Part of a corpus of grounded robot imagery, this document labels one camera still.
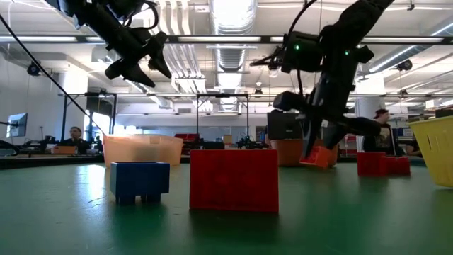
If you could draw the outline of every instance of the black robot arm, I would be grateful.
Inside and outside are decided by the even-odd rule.
[[[157,25],[156,4],[148,0],[46,0],[66,16],[74,18],[77,29],[87,25],[107,43],[107,50],[114,50],[121,59],[113,62],[105,71],[109,79],[122,76],[124,79],[155,87],[154,82],[140,69],[139,61],[150,56],[148,66],[157,69],[166,77],[171,73],[166,66],[162,50],[167,39],[165,33],[151,36],[148,29]],[[153,10],[155,22],[151,28],[130,28],[120,21],[130,22],[142,6]]]
[[[324,134],[324,146],[332,149],[347,133],[378,135],[380,126],[366,118],[346,118],[346,103],[359,63],[373,58],[368,47],[358,48],[385,9],[394,0],[359,0],[340,15],[339,20],[323,28],[319,36],[291,32],[285,35],[282,72],[296,69],[321,72],[318,84],[308,97],[286,91],[275,97],[273,106],[282,110],[297,109],[302,115],[304,154],[309,156],[321,128],[330,123]]]

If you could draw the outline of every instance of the white ceiling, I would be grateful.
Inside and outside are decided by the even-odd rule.
[[[206,35],[210,34],[209,14],[199,12],[207,6],[207,0],[190,1],[190,5],[194,9],[190,12],[190,26],[194,34]],[[346,8],[353,3],[353,0],[337,0],[337,1],[318,1],[324,6],[331,8]],[[438,24],[440,21],[448,18],[453,14],[453,1],[451,0],[415,0],[416,6],[444,8],[443,10],[414,10],[414,11],[386,11],[379,22],[370,32],[370,35],[422,35],[425,30]],[[299,8],[282,8],[291,4],[299,4],[301,1],[279,1],[279,0],[258,0],[258,11],[256,16],[255,34],[257,35],[282,35],[286,33],[289,25],[294,17],[299,12]],[[409,0],[395,0],[392,7],[407,7]],[[0,13],[5,19],[10,20],[10,26],[19,35],[69,35],[69,34],[87,34],[90,30],[75,30],[71,23],[71,19],[64,17],[61,13],[50,8],[41,0],[15,0],[15,3],[7,0],[0,0]],[[321,10],[320,8],[310,8],[300,19],[296,26],[296,30],[305,33],[318,33],[320,29],[332,24],[338,20],[340,11],[329,11],[328,9]],[[0,27],[0,34],[6,34],[3,27]],[[94,72],[102,74],[103,65],[91,62],[92,45],[27,45],[32,52],[62,52],[76,59],[80,63],[86,65]],[[261,58],[270,54],[274,45],[259,45],[256,50],[248,51],[248,61]],[[370,48],[375,53],[375,58],[379,59],[385,54],[391,52],[398,46],[390,45],[372,45]],[[211,50],[207,50],[205,45],[196,45],[198,62],[203,74],[207,78],[207,87],[212,87],[215,81],[213,74],[214,55]],[[425,52],[411,58],[413,69],[432,62],[440,57],[443,57],[453,52],[451,46],[436,46]],[[453,70],[453,57],[445,59],[434,65],[426,67],[414,72],[411,75],[405,76],[402,79],[397,79],[399,74],[395,71],[386,72],[386,89],[394,91],[404,86],[414,84],[420,81],[428,81],[430,78]],[[270,78],[267,69],[260,67],[247,68],[250,74],[244,75],[243,85],[247,87],[247,91],[252,92],[254,84],[257,81],[263,83],[265,93],[277,93],[285,89],[297,87],[297,78],[294,74],[280,74],[277,78]],[[155,81],[169,82],[169,79],[156,72],[148,72],[149,76]],[[314,85],[316,78],[313,74],[303,74],[304,86],[310,88]],[[115,81],[113,85],[125,86],[121,81]],[[431,84],[428,87],[420,88],[413,92],[431,92],[439,89],[453,88],[453,76],[437,84]],[[161,83],[157,90],[169,91],[170,85]]]

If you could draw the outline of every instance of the table surface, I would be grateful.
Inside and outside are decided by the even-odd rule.
[[[453,254],[453,190],[426,168],[280,169],[280,214],[189,211],[189,166],[161,204],[117,206],[99,165],[0,171],[0,254]]]

